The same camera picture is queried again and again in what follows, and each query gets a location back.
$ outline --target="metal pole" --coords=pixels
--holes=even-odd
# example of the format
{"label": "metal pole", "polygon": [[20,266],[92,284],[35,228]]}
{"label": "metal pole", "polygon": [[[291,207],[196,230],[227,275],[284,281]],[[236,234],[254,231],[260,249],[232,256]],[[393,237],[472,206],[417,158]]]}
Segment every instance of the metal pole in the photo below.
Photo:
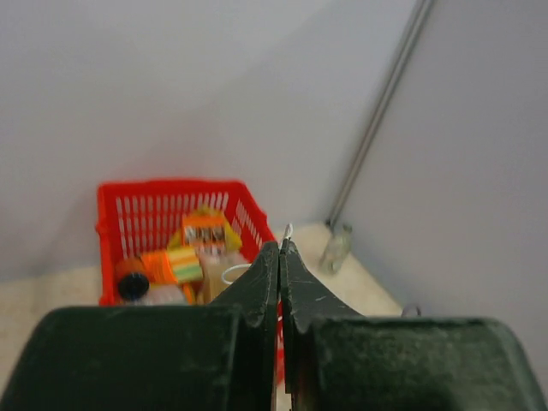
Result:
{"label": "metal pole", "polygon": [[428,17],[434,2],[435,0],[418,0],[414,6],[411,17],[409,18],[408,24],[403,32],[402,39],[396,49],[395,58],[390,65],[390,70],[386,76],[380,94],[377,97],[375,108],[369,118],[366,133],[361,140],[358,152],[354,157],[354,161],[352,162],[352,165],[350,166],[350,169],[344,179],[344,184],[342,185],[341,190],[336,197],[335,203],[331,208],[329,217],[327,218],[326,224],[331,229],[333,229],[337,223],[344,204],[350,194],[350,190],[352,189],[352,186],[354,186],[354,182],[360,172],[363,161],[369,151],[369,147],[375,138],[375,134],[377,134],[378,127],[383,121],[384,113],[390,103],[392,94],[394,93],[394,90],[396,90],[397,83],[402,77],[403,70],[408,63],[413,48],[417,43],[417,38],[420,35],[422,27],[425,24],[426,18]]}

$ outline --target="yellow package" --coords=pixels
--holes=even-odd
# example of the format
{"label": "yellow package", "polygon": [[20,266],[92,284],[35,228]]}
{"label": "yellow package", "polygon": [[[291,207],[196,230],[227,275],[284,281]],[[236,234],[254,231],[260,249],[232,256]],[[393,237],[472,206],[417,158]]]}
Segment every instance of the yellow package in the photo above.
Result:
{"label": "yellow package", "polygon": [[[229,220],[226,219],[222,211],[217,211],[207,205],[201,206],[198,210],[189,214],[191,217],[210,216],[210,217],[222,217],[224,219],[224,235],[226,243],[226,251],[238,251],[241,248],[241,238],[230,227]],[[168,250],[178,248],[182,246],[182,229],[178,229],[177,232],[170,238],[168,243]]]}

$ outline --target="small jar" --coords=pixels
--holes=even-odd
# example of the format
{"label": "small jar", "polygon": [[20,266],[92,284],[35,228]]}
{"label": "small jar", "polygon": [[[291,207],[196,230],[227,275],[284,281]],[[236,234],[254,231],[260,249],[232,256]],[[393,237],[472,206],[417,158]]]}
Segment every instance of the small jar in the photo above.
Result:
{"label": "small jar", "polygon": [[322,258],[319,261],[319,269],[326,274],[336,274],[343,265],[344,259],[350,253],[350,234],[352,226],[343,224],[342,231],[333,235],[325,246]]}
{"label": "small jar", "polygon": [[116,281],[122,280],[125,276],[131,273],[141,273],[145,275],[145,266],[139,257],[129,257],[123,259],[114,267],[114,279]]}

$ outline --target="glass bottle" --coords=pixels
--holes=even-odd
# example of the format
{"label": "glass bottle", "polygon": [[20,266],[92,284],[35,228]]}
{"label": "glass bottle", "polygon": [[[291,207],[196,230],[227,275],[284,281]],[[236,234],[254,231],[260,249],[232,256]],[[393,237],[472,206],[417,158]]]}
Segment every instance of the glass bottle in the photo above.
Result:
{"label": "glass bottle", "polygon": [[343,265],[344,259],[350,253],[350,234],[352,226],[350,224],[342,225],[342,232],[333,235],[327,246],[325,246],[324,254],[319,260],[319,269],[327,274],[335,274]]}

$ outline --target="orange package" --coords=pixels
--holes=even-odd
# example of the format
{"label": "orange package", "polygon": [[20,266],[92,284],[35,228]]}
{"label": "orange package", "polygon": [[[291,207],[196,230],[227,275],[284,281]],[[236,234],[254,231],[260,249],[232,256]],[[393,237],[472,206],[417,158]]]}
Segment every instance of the orange package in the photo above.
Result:
{"label": "orange package", "polygon": [[182,219],[182,243],[207,253],[224,253],[224,218],[188,216]]}
{"label": "orange package", "polygon": [[177,284],[176,278],[171,272],[170,259],[163,251],[153,251],[140,256],[146,269],[146,276],[151,283],[156,284]]}

